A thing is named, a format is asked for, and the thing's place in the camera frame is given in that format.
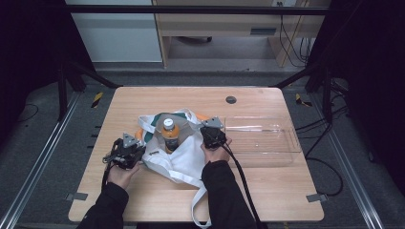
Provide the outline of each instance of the black jacket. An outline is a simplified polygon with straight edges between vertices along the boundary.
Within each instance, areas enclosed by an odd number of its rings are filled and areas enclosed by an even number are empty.
[[[254,218],[226,161],[208,162],[202,170],[202,182],[208,191],[211,228],[256,228]],[[128,194],[125,190],[114,183],[108,183],[77,228],[122,229],[122,213],[127,202]]]

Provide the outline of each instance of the wooden tabletop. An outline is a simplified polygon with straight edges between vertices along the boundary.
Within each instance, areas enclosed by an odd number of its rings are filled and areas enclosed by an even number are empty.
[[[234,104],[225,101],[236,97]],[[100,193],[105,164],[102,158],[111,151],[123,133],[139,129],[140,115],[175,112],[182,108],[219,118],[227,116],[273,116],[290,118],[283,94],[275,88],[256,87],[122,87],[116,90],[98,135],[77,192],[89,196],[74,200],[69,219],[81,221]],[[241,189],[242,182],[233,170]],[[315,194],[308,165],[302,152],[284,166],[244,167],[247,184],[262,221],[321,220],[324,212],[319,201],[308,202]],[[130,196],[126,221],[192,221],[190,204],[197,188],[177,184],[141,166],[127,189]],[[197,206],[199,220],[208,219],[206,198]]]

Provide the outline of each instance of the bottle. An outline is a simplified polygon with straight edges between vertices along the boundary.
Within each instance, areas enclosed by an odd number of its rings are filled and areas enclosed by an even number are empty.
[[[167,154],[172,154],[179,147],[179,132],[179,126],[173,122],[172,118],[164,119],[161,135],[164,138]]]

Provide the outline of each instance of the black power cord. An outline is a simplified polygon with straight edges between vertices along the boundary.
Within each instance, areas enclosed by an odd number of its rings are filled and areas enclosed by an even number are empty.
[[[330,100],[330,103],[332,103],[335,98],[340,97],[340,96],[342,96],[342,94],[338,94],[338,95],[334,96],[334,97]],[[332,115],[338,114],[338,117],[337,117],[337,118],[339,118],[340,115],[343,114],[343,113],[345,113],[347,110],[348,110],[348,106],[343,106],[343,107],[337,109],[336,111],[332,112]],[[317,120],[317,121],[314,121],[314,122],[312,122],[312,123],[310,123],[310,124],[308,124],[308,125],[305,125],[305,126],[303,126],[303,127],[297,128],[297,129],[295,129],[295,131],[299,131],[299,130],[303,130],[303,129],[309,128],[309,129],[307,129],[307,130],[305,130],[305,131],[303,131],[303,132],[297,133],[297,134],[305,133],[305,132],[310,131],[310,130],[312,130],[312,129],[314,129],[314,128],[317,128],[317,127],[320,127],[320,126],[322,126],[322,125],[325,125],[325,120],[326,120],[325,118],[321,118],[321,119],[319,119],[319,120]],[[339,178],[339,188],[338,188],[338,190],[337,190],[336,192],[333,192],[333,193],[326,193],[326,192],[320,192],[319,190],[316,190],[317,193],[321,193],[321,194],[327,195],[327,196],[329,196],[329,197],[335,197],[335,196],[339,195],[339,194],[342,192],[342,190],[343,190],[344,183],[343,183],[343,178],[342,178],[342,176],[337,172],[336,169],[334,169],[334,168],[333,168],[331,165],[329,165],[327,162],[325,162],[325,161],[323,161],[323,160],[321,160],[321,159],[318,159],[318,158],[310,157],[310,156],[309,156],[309,154],[312,152],[312,150],[315,148],[315,146],[316,146],[316,145],[321,141],[321,139],[331,130],[331,128],[332,128],[332,124],[330,123],[330,124],[327,126],[327,128],[324,130],[324,132],[323,132],[320,136],[317,137],[318,139],[315,141],[315,143],[314,143],[314,144],[310,147],[310,149],[307,151],[307,153],[305,154],[305,159],[306,159],[306,160],[312,160],[312,161],[316,161],[316,162],[322,163],[322,164],[324,164],[325,166],[327,166],[328,168],[330,168],[330,169],[337,175],[337,177]]]
[[[108,176],[110,175],[110,170],[114,166],[115,166],[115,164],[113,164],[111,161],[105,165],[105,170],[104,170],[104,174],[102,176],[102,181],[101,181],[101,191],[104,190],[104,188],[107,186],[107,179],[108,179]]]
[[[277,6],[278,6],[278,7],[282,7],[282,6],[283,6],[283,3],[282,3],[282,2],[278,2],[278,3],[277,3]],[[304,63],[304,66],[295,65],[294,63],[292,63],[292,60],[291,60],[291,58],[290,58],[290,56],[289,56],[289,54],[288,54],[286,48],[284,47],[283,41],[282,41],[282,39],[281,39],[281,38],[282,38],[282,36],[281,36],[281,33],[282,33],[282,32],[286,35],[286,38],[287,38],[287,40],[288,40],[288,42],[289,42],[289,45],[291,46],[292,50],[294,51],[295,56],[297,57],[297,59],[298,59],[300,62]],[[289,62],[291,63],[292,66],[294,66],[294,67],[306,67],[306,66],[307,66],[307,62],[308,62],[308,59],[309,59],[309,53],[310,53],[311,38],[309,38],[309,42],[307,43],[307,55],[306,55],[306,56],[303,56],[303,55],[302,55],[302,51],[301,51],[301,50],[302,50],[303,41],[304,41],[304,38],[302,38],[302,40],[301,40],[301,47],[300,47],[300,56],[299,56],[299,55],[297,54],[297,51],[294,49],[294,46],[293,46],[293,44],[292,44],[291,39],[289,38],[289,36],[288,36],[288,34],[287,34],[286,28],[284,27],[284,18],[283,18],[283,15],[280,15],[280,33],[279,33],[279,40],[280,40],[281,47],[283,48],[284,52],[286,52],[287,58],[288,58],[288,60],[289,60]]]
[[[302,54],[303,43],[304,43],[304,40],[305,40],[305,39],[306,39],[306,38],[304,38],[304,37],[301,38],[300,57],[301,57],[301,59],[304,61],[305,66],[307,66],[308,60],[309,60],[310,47],[311,47],[311,45],[312,45],[312,38],[311,38],[311,37],[307,38],[307,41],[306,41],[306,43],[307,43],[307,53],[306,53],[306,54]]]
[[[206,135],[211,137],[212,140],[214,140],[221,147],[223,147],[224,150],[226,150],[226,152],[230,155],[230,157],[232,157],[232,159],[235,161],[236,167],[238,168],[239,175],[241,176],[241,179],[242,179],[242,184],[244,185],[247,201],[249,202],[250,208],[251,208],[252,213],[253,213],[253,217],[255,218],[255,221],[256,221],[256,227],[258,229],[262,229],[263,224],[262,224],[262,221],[259,218],[259,215],[257,214],[256,207],[254,206],[253,199],[252,199],[252,197],[250,195],[250,192],[249,192],[249,188],[247,187],[247,181],[246,181],[245,173],[244,173],[244,170],[242,169],[241,164],[236,159],[236,157],[233,155],[233,152],[232,152],[232,150],[230,149],[230,147],[229,147],[229,145],[227,143],[222,144],[219,140],[216,139],[216,137],[210,135],[209,133],[206,133]]]
[[[33,112],[33,114],[31,114],[29,117],[26,117],[26,118],[24,118],[24,119],[19,119],[19,120],[17,120],[17,122],[28,121],[28,120],[30,120],[31,118],[33,118],[34,116],[36,116],[36,114],[38,114],[38,112],[39,112],[38,106],[36,106],[35,104],[31,104],[31,103],[26,104],[26,107],[28,107],[28,106],[33,106],[33,107],[35,108],[35,112]]]

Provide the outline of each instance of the clear plastic container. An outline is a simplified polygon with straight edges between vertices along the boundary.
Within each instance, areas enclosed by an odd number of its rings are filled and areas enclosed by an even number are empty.
[[[302,152],[289,118],[233,116],[224,119],[230,148],[242,167],[289,165]]]

